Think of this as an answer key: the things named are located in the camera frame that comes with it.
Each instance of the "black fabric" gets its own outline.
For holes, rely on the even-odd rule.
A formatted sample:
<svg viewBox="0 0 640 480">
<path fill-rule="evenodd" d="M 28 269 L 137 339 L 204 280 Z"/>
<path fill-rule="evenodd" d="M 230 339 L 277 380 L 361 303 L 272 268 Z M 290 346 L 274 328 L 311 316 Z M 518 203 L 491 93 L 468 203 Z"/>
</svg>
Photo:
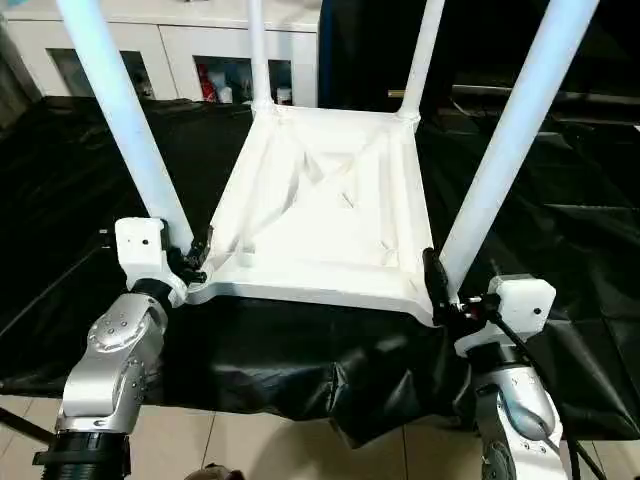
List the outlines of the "black fabric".
<svg viewBox="0 0 640 480">
<path fill-rule="evenodd" d="M 187 101 L 144 109 L 192 226 L 204 229 L 251 114 Z M 439 118 L 416 133 L 436 246 L 491 124 Z M 530 345 L 581 438 L 639 438 L 640 134 L 559 126 L 540 136 L 463 287 L 529 272 L 558 290 Z M 97 105 L 48 98 L 0 138 L 0 393 L 59 396 L 91 323 L 124 287 L 99 228 L 144 209 Z M 409 315 L 217 298 L 171 312 L 150 403 L 296 420 L 330 417 L 355 444 L 417 417 L 470 426 L 469 369 L 445 329 Z"/>
<path fill-rule="evenodd" d="M 389 90 L 405 88 L 425 3 L 323 2 L 319 104 L 396 111 L 401 100 L 390 98 Z M 450 106 L 453 85 L 513 86 L 547 4 L 447 0 L 422 97 L 423 114 Z M 640 97 L 639 14 L 639 2 L 602 0 L 561 90 Z M 587 95 L 577 103 L 598 106 Z"/>
</svg>

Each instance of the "white plastic stool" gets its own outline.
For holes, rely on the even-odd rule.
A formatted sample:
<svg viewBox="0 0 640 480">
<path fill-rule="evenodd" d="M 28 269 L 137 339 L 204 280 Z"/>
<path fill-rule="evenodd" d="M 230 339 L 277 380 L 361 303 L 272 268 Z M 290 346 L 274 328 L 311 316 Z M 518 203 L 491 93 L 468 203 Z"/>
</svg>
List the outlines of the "white plastic stool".
<svg viewBox="0 0 640 480">
<path fill-rule="evenodd" d="M 149 214 L 188 251 L 190 227 L 98 0 L 57 0 Z M 432 325 L 422 251 L 432 245 L 414 131 L 444 0 L 428 0 L 396 114 L 274 105 L 261 0 L 249 1 L 254 122 L 211 220 L 204 284 L 240 295 L 410 313 Z M 467 274 L 551 106 L 598 0 L 550 0 L 444 245 L 450 297 Z"/>
</svg>

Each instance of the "cable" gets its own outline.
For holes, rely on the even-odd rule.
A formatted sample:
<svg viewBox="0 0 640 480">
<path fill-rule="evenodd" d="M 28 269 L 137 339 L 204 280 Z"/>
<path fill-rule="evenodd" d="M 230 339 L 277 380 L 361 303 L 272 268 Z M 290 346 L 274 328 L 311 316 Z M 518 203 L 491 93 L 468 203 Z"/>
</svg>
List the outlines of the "cable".
<svg viewBox="0 0 640 480">
<path fill-rule="evenodd" d="M 531 355 L 529 348 L 524 344 L 524 342 L 520 339 L 520 337 L 507 325 L 498 312 L 492 312 L 494 315 L 489 315 L 489 321 L 496 325 L 500 330 L 504 332 L 504 334 L 509 337 L 515 346 L 520 350 L 520 353 L 524 355 L 531 366 L 534 368 L 542 384 L 549 392 L 553 402 L 556 405 L 558 410 L 558 416 L 560 417 L 560 421 L 564 425 L 565 437 L 567 439 L 567 447 L 569 449 L 569 460 L 571 463 L 571 478 L 573 480 L 580 480 L 580 463 L 578 460 L 578 454 L 585 461 L 587 466 L 591 469 L 593 474 L 596 476 L 598 480 L 607 480 L 605 474 L 600 470 L 598 465 L 593 461 L 593 459 L 589 456 L 586 450 L 580 445 L 576 440 L 574 440 L 573 435 L 571 433 L 571 428 L 569 427 L 569 422 L 567 415 L 564 410 L 564 405 L 560 401 L 560 396 L 557 394 L 555 389 L 551 386 L 551 382 L 547 378 L 545 371 L 542 369 L 540 364 L 537 362 L 535 357 Z"/>
</svg>

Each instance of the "black ribbed base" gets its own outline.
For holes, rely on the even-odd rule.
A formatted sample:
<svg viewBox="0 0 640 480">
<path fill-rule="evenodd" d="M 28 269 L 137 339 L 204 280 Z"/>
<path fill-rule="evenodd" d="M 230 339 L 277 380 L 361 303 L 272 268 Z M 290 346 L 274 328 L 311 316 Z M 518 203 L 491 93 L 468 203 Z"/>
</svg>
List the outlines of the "black ribbed base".
<svg viewBox="0 0 640 480">
<path fill-rule="evenodd" d="M 129 437 L 120 433 L 60 433 L 34 465 L 43 480 L 116 480 L 131 473 Z"/>
</svg>

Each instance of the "red object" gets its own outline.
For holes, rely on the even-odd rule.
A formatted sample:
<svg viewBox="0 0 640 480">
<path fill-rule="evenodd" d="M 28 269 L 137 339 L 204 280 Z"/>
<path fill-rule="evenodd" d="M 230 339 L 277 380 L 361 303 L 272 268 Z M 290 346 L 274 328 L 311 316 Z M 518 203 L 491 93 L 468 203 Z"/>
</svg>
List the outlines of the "red object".
<svg viewBox="0 0 640 480">
<path fill-rule="evenodd" d="M 202 98 L 205 102 L 217 103 L 218 95 L 216 94 L 216 87 L 209 81 L 207 77 L 207 66 L 198 63 L 198 77 L 200 77 L 200 88 L 202 88 Z"/>
</svg>

